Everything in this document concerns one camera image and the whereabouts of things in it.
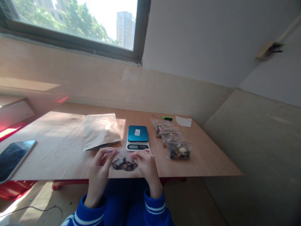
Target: plastic zip bag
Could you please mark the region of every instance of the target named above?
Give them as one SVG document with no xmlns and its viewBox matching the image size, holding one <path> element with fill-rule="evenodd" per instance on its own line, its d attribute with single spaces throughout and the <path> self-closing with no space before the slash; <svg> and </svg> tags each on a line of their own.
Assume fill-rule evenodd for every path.
<svg viewBox="0 0 301 226">
<path fill-rule="evenodd" d="M 177 136 L 180 136 L 182 134 L 181 131 L 160 131 L 160 132 L 161 132 L 161 138 L 162 138 L 162 141 L 163 141 L 163 145 L 166 143 L 166 140 L 168 138 L 177 137 Z"/>
<path fill-rule="evenodd" d="M 164 132 L 164 131 L 179 131 L 179 127 L 177 127 L 177 126 L 162 127 L 162 128 L 160 128 L 160 131 L 161 132 Z"/>
<path fill-rule="evenodd" d="M 117 154 L 114 156 L 111 164 L 113 170 L 134 171 L 138 167 L 137 161 L 131 158 L 131 152 L 108 148 L 107 155 L 109 156 L 114 150 L 117 151 Z"/>
<path fill-rule="evenodd" d="M 166 147 L 167 146 L 167 142 L 184 142 L 185 143 L 185 136 L 181 135 L 181 136 L 176 136 L 176 137 L 169 137 L 166 140 L 163 140 L 163 145 Z"/>
<path fill-rule="evenodd" d="M 190 159 L 192 146 L 185 142 L 167 142 L 167 156 L 170 159 Z"/>
<path fill-rule="evenodd" d="M 156 128 L 156 137 L 160 137 L 160 129 L 164 127 L 171 127 L 174 126 L 173 121 L 168 121 L 168 122 L 153 122 L 154 127 Z"/>
<path fill-rule="evenodd" d="M 150 120 L 152 122 L 166 122 L 164 119 L 154 119 L 154 118 L 151 118 Z"/>
</svg>

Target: window frame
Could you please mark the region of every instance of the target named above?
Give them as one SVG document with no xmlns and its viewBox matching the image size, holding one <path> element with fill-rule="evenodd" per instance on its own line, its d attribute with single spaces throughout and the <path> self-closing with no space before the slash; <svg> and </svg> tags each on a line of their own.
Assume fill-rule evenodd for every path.
<svg viewBox="0 0 301 226">
<path fill-rule="evenodd" d="M 6 2 L 0 0 L 0 6 Z M 0 33 L 13 34 L 34 41 L 84 51 L 113 59 L 142 63 L 151 0 L 137 0 L 137 15 L 133 51 L 75 35 L 45 29 L 7 18 L 0 7 Z"/>
</svg>

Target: wall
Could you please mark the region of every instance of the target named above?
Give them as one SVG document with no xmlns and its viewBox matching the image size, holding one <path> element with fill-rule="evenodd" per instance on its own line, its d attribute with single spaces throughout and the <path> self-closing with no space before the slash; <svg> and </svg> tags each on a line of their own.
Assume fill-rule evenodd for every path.
<svg viewBox="0 0 301 226">
<path fill-rule="evenodd" d="M 229 226 L 301 225 L 301 109 L 236 90 L 203 129 L 244 173 L 203 178 Z"/>
<path fill-rule="evenodd" d="M 0 94 L 26 96 L 37 116 L 70 102 L 187 115 L 202 125 L 232 88 L 0 37 Z"/>
<path fill-rule="evenodd" d="M 283 50 L 260 63 L 240 88 L 301 107 L 301 25 L 285 41 Z"/>
<path fill-rule="evenodd" d="M 299 0 L 152 1 L 143 67 L 238 87 L 300 9 Z"/>
</svg>

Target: hand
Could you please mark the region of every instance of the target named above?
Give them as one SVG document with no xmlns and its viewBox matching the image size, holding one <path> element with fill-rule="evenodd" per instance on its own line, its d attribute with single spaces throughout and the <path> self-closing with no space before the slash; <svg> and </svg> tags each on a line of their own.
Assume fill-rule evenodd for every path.
<svg viewBox="0 0 301 226">
<path fill-rule="evenodd" d="M 137 160 L 138 168 L 150 187 L 150 196 L 158 199 L 163 194 L 163 187 L 159 179 L 155 157 L 150 149 L 136 151 L 131 156 Z"/>
<path fill-rule="evenodd" d="M 117 154 L 117 151 L 114 150 L 109 157 L 107 157 L 107 149 L 108 148 L 101 148 L 89 167 L 89 188 L 84 203 L 88 208 L 97 207 L 104 189 L 107 186 L 109 169 L 114 156 Z"/>
</svg>

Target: green screwdriver handle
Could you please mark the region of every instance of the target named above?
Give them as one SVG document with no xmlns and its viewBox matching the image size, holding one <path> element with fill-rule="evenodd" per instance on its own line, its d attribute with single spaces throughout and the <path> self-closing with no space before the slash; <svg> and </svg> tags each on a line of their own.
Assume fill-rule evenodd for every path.
<svg viewBox="0 0 301 226">
<path fill-rule="evenodd" d="M 164 116 L 163 116 L 163 119 L 164 119 L 164 120 L 172 121 L 172 118 L 169 118 L 169 117 L 164 117 Z"/>
</svg>

